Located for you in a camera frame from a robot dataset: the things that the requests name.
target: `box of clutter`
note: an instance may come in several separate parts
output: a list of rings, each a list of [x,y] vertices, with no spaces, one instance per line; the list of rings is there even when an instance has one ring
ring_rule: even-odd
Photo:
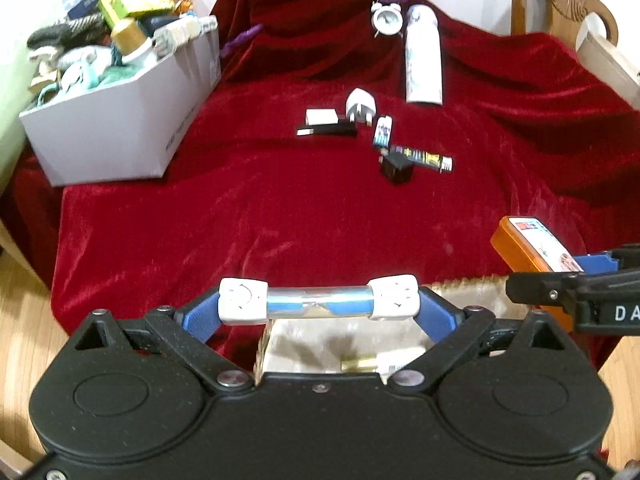
[[[28,40],[34,102],[20,120],[54,186],[162,176],[220,79],[215,16],[129,1],[145,6],[102,0]]]

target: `white alarm clock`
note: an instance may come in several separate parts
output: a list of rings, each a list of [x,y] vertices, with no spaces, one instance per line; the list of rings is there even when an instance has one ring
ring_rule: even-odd
[[[385,6],[379,2],[371,6],[371,25],[376,29],[376,36],[384,34],[393,36],[402,30],[402,8],[398,4]]]

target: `orange case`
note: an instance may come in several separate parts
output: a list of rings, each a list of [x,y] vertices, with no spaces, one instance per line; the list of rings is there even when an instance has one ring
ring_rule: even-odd
[[[553,272],[535,248],[505,216],[500,220],[498,230],[491,237],[491,245],[514,272]],[[574,320],[559,306],[541,306],[548,311],[567,332],[574,329]]]

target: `wooden floor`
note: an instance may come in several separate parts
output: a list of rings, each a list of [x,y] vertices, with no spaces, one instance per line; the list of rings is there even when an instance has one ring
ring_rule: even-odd
[[[0,439],[30,460],[36,459],[42,448],[28,421],[29,394],[65,341],[65,333],[52,319],[45,287],[2,254]],[[604,446],[610,450],[609,463],[620,468],[627,460],[640,458],[640,337],[624,338],[600,375],[615,405]]]

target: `white bottle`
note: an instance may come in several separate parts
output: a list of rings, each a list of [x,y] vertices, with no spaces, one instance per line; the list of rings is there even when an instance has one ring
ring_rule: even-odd
[[[438,19],[431,7],[414,5],[407,12],[404,62],[406,101],[442,104],[442,59]]]
[[[203,26],[195,16],[185,16],[154,32],[155,51],[159,57],[174,54],[181,46],[202,34]]]
[[[198,22],[200,22],[203,34],[207,34],[208,32],[218,28],[218,19],[214,15],[198,18]]]
[[[140,68],[150,68],[158,63],[158,56],[154,52],[154,43],[151,38],[147,38],[145,43],[139,46],[128,56],[122,56],[122,63],[125,65],[139,66]]]

